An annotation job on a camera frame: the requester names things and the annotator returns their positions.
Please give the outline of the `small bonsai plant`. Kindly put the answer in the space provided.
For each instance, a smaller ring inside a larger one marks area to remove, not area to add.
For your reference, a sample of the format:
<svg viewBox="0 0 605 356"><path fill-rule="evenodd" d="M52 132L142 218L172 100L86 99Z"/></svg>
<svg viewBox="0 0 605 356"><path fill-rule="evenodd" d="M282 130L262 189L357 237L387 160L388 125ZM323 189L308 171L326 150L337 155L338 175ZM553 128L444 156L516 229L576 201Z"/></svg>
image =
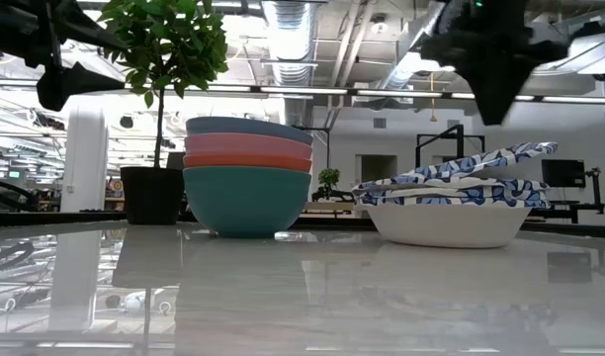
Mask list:
<svg viewBox="0 0 605 356"><path fill-rule="evenodd" d="M335 168L325 168L318 175L318 190L311 195L312 200L317 202L321 199L331 201L337 199L339 202L354 203L355 198L351 192L337 189L340 179L340 171Z"/></svg>

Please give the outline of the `orange plastic bowl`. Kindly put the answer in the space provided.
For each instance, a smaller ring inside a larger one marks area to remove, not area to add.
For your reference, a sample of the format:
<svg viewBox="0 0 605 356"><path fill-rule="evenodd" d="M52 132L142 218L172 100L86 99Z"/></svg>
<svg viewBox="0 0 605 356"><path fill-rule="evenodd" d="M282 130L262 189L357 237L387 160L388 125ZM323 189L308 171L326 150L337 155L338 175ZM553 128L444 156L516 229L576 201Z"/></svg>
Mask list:
<svg viewBox="0 0 605 356"><path fill-rule="evenodd" d="M257 153L205 153L187 154L183 157L185 167L207 166L253 166L308 172L311 160L291 156Z"/></svg>

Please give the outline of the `white room pillar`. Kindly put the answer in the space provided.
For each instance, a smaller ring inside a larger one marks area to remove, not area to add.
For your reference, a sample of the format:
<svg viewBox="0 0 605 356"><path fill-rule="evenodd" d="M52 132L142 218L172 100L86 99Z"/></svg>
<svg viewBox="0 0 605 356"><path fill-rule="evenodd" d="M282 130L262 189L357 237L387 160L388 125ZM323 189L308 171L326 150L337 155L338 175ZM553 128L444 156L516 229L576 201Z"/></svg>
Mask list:
<svg viewBox="0 0 605 356"><path fill-rule="evenodd" d="M104 207L109 131L103 109L78 105L70 111L60 210Z"/></svg>

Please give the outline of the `smooth silver ceiling duct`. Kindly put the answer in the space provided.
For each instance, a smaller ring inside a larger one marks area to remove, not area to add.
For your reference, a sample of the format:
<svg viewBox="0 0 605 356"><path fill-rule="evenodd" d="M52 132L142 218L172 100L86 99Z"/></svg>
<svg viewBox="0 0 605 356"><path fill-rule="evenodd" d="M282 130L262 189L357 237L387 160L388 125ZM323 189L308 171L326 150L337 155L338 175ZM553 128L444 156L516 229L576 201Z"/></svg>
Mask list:
<svg viewBox="0 0 605 356"><path fill-rule="evenodd" d="M453 66L442 66L436 60L423 59L419 52L422 42L430 38L432 25L424 19L404 24L395 45L395 61L378 89L399 90L418 73L453 72Z"/></svg>

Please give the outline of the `black plant pot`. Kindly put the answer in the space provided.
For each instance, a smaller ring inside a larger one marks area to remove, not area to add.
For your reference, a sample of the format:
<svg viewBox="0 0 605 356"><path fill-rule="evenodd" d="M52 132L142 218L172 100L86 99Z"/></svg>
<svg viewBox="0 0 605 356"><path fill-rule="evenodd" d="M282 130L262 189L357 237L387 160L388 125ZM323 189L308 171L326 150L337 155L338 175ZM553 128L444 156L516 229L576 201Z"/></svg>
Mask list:
<svg viewBox="0 0 605 356"><path fill-rule="evenodd" d="M125 212L129 224L171 225L180 214L183 173L159 167L122 167Z"/></svg>

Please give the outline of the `black office desk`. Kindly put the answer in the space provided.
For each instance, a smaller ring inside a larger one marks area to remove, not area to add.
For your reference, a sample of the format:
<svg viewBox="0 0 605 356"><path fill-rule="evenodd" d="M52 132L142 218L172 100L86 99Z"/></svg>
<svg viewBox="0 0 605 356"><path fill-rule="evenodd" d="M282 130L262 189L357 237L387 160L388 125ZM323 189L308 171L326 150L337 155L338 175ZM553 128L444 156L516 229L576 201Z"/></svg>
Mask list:
<svg viewBox="0 0 605 356"><path fill-rule="evenodd" d="M529 216L533 218L542 218L544 220L563 219L578 224L579 213L583 211L593 211L597 215L603 215L605 204L580 203L577 201L551 201L551 205L548 208L534 208Z"/></svg>

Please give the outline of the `ribbed silver ceiling duct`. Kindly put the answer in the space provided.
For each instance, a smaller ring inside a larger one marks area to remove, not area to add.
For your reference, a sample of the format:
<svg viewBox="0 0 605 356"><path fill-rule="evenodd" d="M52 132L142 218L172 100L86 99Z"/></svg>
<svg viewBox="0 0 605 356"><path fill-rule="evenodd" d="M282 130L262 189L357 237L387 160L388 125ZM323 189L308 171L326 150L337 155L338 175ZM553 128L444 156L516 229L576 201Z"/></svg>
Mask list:
<svg viewBox="0 0 605 356"><path fill-rule="evenodd" d="M274 81L308 87L312 82L312 36L316 5L302 1L261 1L268 27Z"/></svg>

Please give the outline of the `green leafy plant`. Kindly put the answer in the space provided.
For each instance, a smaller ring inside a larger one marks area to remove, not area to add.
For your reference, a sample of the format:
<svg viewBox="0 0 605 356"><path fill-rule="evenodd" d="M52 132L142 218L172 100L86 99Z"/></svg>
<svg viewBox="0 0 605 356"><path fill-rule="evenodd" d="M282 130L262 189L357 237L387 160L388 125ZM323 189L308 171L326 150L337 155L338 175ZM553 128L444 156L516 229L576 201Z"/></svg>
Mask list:
<svg viewBox="0 0 605 356"><path fill-rule="evenodd" d="M207 90L228 71L226 31L212 0L110 0L99 21L127 45L104 56L127 69L126 84L157 106L153 166L160 166L164 97L171 87L183 97L195 86Z"/></svg>

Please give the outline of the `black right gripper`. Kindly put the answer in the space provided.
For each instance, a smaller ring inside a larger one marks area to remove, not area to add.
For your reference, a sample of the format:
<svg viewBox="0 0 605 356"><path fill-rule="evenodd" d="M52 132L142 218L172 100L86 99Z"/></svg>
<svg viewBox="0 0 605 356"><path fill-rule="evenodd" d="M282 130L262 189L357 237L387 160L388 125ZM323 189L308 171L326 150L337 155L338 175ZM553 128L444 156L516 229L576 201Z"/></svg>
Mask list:
<svg viewBox="0 0 605 356"><path fill-rule="evenodd" d="M535 38L529 1L437 0L442 10L420 47L422 58L463 74L485 126L502 124L528 71L568 55L569 37ZM525 69L506 69L515 66Z"/></svg>

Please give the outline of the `pink plastic bowl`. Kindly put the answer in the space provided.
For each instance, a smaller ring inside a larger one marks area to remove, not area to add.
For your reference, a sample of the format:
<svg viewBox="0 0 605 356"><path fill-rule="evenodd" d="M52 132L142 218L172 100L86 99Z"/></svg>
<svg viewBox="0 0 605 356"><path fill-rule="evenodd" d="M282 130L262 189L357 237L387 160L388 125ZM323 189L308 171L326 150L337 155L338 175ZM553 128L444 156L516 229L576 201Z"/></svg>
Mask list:
<svg viewBox="0 0 605 356"><path fill-rule="evenodd" d="M312 147L296 140L254 133L196 133L184 138L188 154L259 153L310 159Z"/></svg>

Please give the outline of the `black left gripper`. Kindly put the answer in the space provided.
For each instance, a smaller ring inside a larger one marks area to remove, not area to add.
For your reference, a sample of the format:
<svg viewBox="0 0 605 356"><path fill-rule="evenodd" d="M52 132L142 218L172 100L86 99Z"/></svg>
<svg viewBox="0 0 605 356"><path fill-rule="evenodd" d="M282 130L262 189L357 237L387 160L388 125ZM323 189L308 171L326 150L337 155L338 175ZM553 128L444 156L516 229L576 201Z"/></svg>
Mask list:
<svg viewBox="0 0 605 356"><path fill-rule="evenodd" d="M0 0L0 53L22 58L31 68L48 65L36 86L40 104L60 111L72 95L124 89L123 81L90 71L79 62L71 68L51 66L59 61L51 15L49 0ZM85 15L76 0L57 0L57 33L89 45L128 48Z"/></svg>

